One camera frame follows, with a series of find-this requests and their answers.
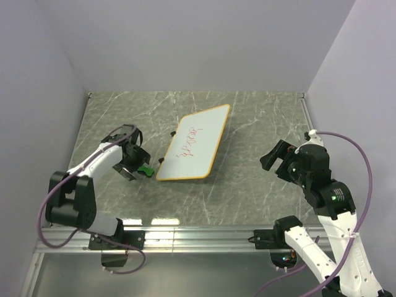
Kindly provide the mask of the green whiteboard eraser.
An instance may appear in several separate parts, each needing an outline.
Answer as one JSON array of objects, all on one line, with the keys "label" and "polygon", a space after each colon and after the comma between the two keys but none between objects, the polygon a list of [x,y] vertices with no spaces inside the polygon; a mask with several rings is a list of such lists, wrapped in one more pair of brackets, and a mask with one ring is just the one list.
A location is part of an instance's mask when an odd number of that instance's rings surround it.
[{"label": "green whiteboard eraser", "polygon": [[155,172],[153,168],[146,167],[144,165],[138,167],[137,172],[141,175],[144,175],[148,178],[151,178]]}]

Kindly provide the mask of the yellow framed whiteboard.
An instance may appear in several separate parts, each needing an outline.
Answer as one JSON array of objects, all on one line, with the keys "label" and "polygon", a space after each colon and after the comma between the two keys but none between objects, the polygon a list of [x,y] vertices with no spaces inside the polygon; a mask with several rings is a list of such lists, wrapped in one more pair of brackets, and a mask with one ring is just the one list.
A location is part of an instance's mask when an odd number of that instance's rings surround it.
[{"label": "yellow framed whiteboard", "polygon": [[213,167],[231,106],[216,106],[184,116],[166,151],[156,180],[204,179]]}]

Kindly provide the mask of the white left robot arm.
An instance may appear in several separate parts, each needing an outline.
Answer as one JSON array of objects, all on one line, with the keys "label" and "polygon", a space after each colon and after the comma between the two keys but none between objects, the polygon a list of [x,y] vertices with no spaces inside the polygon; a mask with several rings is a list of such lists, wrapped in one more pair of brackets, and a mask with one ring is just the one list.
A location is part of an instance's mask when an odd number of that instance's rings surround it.
[{"label": "white left robot arm", "polygon": [[142,148],[143,133],[133,124],[123,124],[111,131],[98,148],[82,163],[67,172],[55,172],[40,214],[46,221],[86,231],[103,240],[111,249],[142,241],[141,235],[130,235],[120,218],[97,209],[95,185],[110,169],[128,181],[134,173],[148,178],[150,154]]}]

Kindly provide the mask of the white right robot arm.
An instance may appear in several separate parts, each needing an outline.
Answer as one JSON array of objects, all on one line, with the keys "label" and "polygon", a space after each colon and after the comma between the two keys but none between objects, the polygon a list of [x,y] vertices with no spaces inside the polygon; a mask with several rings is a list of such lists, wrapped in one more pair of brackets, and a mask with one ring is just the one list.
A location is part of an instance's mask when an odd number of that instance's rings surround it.
[{"label": "white right robot arm", "polygon": [[383,289],[369,264],[359,236],[358,218],[352,194],[346,184],[332,178],[330,157],[321,140],[309,140],[300,147],[280,140],[260,158],[262,168],[282,162],[275,174],[303,190],[326,237],[333,259],[314,242],[295,217],[276,220],[273,240],[277,246],[292,248],[320,283],[323,296],[391,296]]}]

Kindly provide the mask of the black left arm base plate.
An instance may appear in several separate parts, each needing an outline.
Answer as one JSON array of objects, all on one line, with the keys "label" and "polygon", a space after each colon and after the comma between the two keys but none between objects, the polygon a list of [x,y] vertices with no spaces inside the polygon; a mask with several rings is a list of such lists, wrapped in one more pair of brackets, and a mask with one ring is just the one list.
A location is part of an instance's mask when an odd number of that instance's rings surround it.
[{"label": "black left arm base plate", "polygon": [[121,235],[105,236],[92,234],[88,244],[89,250],[118,250],[126,249],[121,245],[128,245],[140,250],[145,242],[145,231],[126,230]]}]

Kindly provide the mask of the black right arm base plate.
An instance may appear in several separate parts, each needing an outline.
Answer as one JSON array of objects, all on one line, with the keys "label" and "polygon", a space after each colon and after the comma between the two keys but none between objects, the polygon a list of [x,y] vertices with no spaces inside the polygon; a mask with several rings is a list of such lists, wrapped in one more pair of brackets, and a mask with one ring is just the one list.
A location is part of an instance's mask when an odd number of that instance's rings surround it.
[{"label": "black right arm base plate", "polygon": [[254,230],[253,235],[247,241],[252,243],[257,250],[291,249],[291,246],[287,245],[285,239],[281,237],[285,231],[290,231],[290,229],[273,228],[272,230]]}]

